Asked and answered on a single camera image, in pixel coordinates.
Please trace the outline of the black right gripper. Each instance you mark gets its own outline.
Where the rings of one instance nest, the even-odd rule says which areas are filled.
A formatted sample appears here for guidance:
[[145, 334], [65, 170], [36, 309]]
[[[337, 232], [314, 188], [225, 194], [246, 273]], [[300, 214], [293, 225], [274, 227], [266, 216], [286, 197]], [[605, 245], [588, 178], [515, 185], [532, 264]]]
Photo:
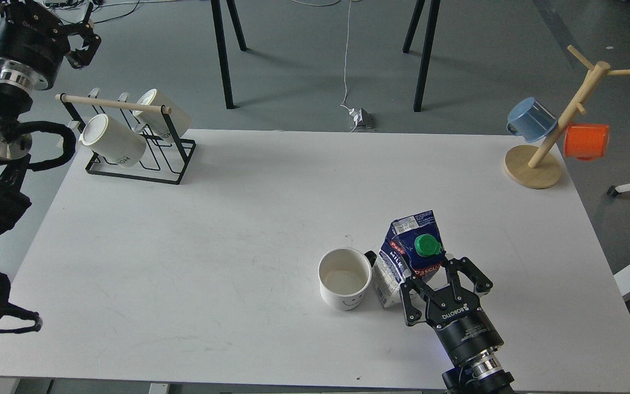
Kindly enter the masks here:
[[[443, 317], [440, 297], [418, 275], [410, 275], [400, 285], [400, 296], [405, 313], [405, 324], [413, 327], [425, 322], [432, 327], [454, 367], [462, 367], [487, 351], [492, 354], [504, 341], [487, 314], [480, 308], [480, 297], [493, 289], [493, 282], [468, 257], [444, 259], [447, 286], [444, 301], [462, 305]], [[459, 275], [471, 282], [471, 289], [463, 287]]]

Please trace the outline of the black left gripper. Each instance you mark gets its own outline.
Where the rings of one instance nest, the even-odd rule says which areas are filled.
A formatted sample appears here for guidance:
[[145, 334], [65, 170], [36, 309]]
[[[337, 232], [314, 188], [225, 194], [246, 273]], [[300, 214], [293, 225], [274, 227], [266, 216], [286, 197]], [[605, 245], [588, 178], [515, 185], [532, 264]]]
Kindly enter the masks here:
[[[37, 73], [33, 88], [49, 90], [56, 82], [63, 56], [73, 69], [87, 67], [95, 57], [102, 39], [94, 32], [94, 22], [63, 26], [63, 46], [52, 29], [62, 26], [53, 14], [26, 14], [23, 1], [0, 1], [0, 70], [14, 62]], [[79, 37], [81, 45], [72, 48], [69, 37]]]

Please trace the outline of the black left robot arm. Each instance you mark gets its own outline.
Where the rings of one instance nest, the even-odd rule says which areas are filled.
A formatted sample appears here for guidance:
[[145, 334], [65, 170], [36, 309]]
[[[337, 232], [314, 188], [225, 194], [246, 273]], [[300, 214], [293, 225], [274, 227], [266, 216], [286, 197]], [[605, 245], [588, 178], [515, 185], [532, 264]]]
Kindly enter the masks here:
[[53, 87], [63, 60], [88, 66], [102, 42], [90, 20], [65, 24], [37, 1], [0, 1], [0, 235], [11, 230], [32, 202], [21, 192], [27, 171], [69, 162], [75, 135], [60, 123], [20, 122], [32, 107], [32, 93]]

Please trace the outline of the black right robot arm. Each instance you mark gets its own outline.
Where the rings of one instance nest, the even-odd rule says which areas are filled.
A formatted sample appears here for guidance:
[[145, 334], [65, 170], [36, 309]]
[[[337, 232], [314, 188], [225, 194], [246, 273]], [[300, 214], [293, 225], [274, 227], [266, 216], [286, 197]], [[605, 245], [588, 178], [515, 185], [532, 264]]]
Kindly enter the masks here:
[[492, 280], [467, 257], [444, 258], [447, 284], [432, 289], [403, 259], [407, 275], [399, 292], [406, 325], [425, 322], [435, 332], [453, 365], [442, 375], [447, 393], [515, 392], [514, 377], [497, 358], [504, 341], [480, 303]]

